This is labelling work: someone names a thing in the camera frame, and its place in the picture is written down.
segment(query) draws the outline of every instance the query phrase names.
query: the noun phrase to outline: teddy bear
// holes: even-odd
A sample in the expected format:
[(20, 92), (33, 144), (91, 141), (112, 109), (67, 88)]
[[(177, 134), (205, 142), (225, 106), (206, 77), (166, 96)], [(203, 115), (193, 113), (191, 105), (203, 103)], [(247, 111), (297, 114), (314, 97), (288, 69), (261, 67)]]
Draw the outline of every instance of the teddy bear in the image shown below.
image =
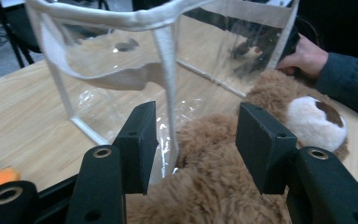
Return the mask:
[[(297, 136), (340, 160), (349, 154), (345, 120), (332, 101), (279, 71), (262, 73), (245, 102), (265, 108)], [(177, 132), (177, 171), (127, 195), (128, 223), (291, 223), (283, 195), (262, 195), (235, 146), (236, 114), (194, 119)]]

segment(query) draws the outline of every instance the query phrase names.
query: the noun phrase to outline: transparent plastic sheet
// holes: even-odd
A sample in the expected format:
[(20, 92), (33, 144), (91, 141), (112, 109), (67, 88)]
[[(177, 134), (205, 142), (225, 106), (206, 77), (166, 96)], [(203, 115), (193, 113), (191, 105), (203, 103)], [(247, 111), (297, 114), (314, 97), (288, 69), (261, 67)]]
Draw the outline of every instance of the transparent plastic sheet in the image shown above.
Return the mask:
[[(170, 125), (177, 130), (192, 119), (234, 113), (257, 75), (275, 66), (297, 4), (173, 0), (172, 6), (166, 5), (182, 6), (177, 15), (167, 12), (165, 19), (153, 21), (144, 17), (147, 11), (127, 12), (133, 17), (121, 24), (107, 19), (117, 12), (79, 9), (79, 15), (89, 18), (77, 18), (60, 14), (65, 4), (38, 1), (41, 4), (27, 1), (27, 9), (63, 104), (71, 120), (97, 144), (111, 144), (133, 108), (156, 101), (159, 146), (151, 183), (170, 174), (175, 165), (177, 143)], [(107, 2), (115, 8), (114, 1)], [(164, 12), (166, 5), (149, 11)], [(167, 54), (176, 63), (168, 62)], [(167, 73), (172, 72), (170, 86)]]

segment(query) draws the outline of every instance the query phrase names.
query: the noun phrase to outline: white plush toy part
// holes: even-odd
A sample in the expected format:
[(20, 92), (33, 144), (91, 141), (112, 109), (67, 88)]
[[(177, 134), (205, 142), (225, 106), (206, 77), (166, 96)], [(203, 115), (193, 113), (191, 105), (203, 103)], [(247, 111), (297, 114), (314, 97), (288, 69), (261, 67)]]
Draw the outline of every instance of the white plush toy part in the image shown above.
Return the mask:
[(287, 108), (286, 126), (302, 147), (321, 147), (333, 152), (347, 136), (347, 124), (330, 105), (305, 96), (293, 100)]

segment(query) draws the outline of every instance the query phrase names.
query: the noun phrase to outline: person's hand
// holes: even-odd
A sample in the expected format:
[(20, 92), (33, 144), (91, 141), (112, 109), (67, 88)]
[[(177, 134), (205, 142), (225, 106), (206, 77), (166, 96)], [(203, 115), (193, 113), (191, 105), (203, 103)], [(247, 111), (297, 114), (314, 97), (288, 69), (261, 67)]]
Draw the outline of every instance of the person's hand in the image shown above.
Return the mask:
[(296, 67), (301, 69), (305, 76), (318, 78), (324, 65), (327, 63), (328, 53), (300, 35), (296, 52), (284, 57), (276, 69), (287, 75), (292, 75)]

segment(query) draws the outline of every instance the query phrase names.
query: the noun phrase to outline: brown fur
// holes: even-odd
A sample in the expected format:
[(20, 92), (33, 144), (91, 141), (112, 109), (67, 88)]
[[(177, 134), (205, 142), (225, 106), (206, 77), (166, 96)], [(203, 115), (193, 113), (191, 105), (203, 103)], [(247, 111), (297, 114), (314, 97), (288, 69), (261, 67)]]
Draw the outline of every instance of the brown fur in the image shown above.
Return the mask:
[[(246, 101), (284, 123), (287, 105), (305, 95), (330, 103), (290, 77), (267, 72)], [(128, 222), (290, 223), (285, 196), (261, 195), (255, 187), (235, 146), (237, 119), (211, 115), (184, 125), (178, 132), (179, 171), (151, 186), (147, 196), (128, 195)]]

